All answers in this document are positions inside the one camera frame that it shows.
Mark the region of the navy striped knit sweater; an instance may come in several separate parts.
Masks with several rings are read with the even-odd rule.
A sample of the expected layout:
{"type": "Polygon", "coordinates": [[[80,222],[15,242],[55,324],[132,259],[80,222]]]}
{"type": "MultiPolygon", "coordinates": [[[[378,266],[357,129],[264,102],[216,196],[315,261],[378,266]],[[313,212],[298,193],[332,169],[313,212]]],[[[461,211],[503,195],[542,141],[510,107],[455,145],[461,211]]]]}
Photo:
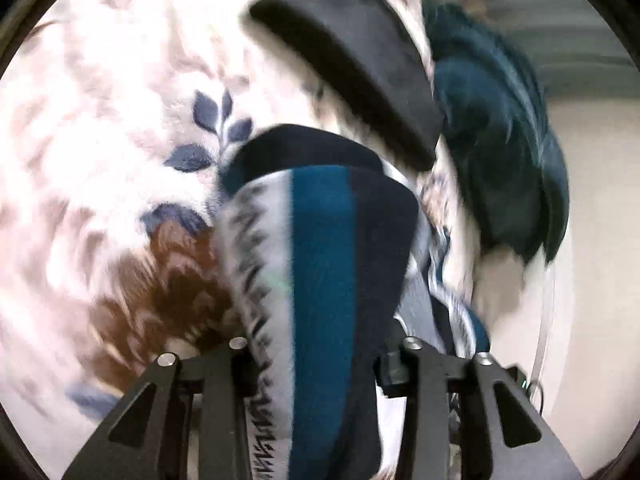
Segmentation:
{"type": "Polygon", "coordinates": [[[447,233],[365,146],[278,125],[224,167],[218,243],[257,367],[246,401],[256,479],[369,479],[402,405],[378,419],[374,363],[393,332],[468,358],[484,326],[442,282],[447,233]]]}

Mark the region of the black folded garment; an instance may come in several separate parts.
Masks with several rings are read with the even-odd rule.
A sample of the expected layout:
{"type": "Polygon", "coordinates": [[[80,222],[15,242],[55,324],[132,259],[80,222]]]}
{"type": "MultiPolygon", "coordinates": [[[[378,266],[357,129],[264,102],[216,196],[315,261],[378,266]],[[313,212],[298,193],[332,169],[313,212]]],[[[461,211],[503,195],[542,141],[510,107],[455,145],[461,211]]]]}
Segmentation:
{"type": "Polygon", "coordinates": [[[442,118],[419,50],[386,0],[257,0],[250,16],[308,62],[414,170],[432,168],[442,118]]]}

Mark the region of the dark teal fleece blanket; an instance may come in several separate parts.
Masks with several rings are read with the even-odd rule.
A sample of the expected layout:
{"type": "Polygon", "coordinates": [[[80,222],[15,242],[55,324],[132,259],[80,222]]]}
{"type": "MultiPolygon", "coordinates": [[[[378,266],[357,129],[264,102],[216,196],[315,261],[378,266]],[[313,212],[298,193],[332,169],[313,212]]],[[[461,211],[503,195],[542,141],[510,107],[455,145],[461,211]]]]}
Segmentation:
{"type": "Polygon", "coordinates": [[[562,148],[529,59],[455,3],[424,0],[442,134],[486,249],[555,259],[570,216],[562,148]]]}

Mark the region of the floral fleece blanket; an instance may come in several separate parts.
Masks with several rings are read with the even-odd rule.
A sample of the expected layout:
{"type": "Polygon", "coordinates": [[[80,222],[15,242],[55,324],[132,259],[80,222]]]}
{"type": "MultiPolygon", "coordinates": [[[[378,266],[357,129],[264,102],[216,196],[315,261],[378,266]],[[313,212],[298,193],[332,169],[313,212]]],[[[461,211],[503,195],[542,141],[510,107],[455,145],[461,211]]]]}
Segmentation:
{"type": "Polygon", "coordinates": [[[400,316],[454,350],[472,333],[473,252],[444,146],[410,169],[294,52],[250,22],[253,0],[55,0],[1,79],[1,404],[36,464],[60,478],[149,359],[193,356],[213,331],[199,296],[183,321],[150,306],[165,218],[210,226],[218,171],[280,122],[372,148],[424,207],[400,316]]]}

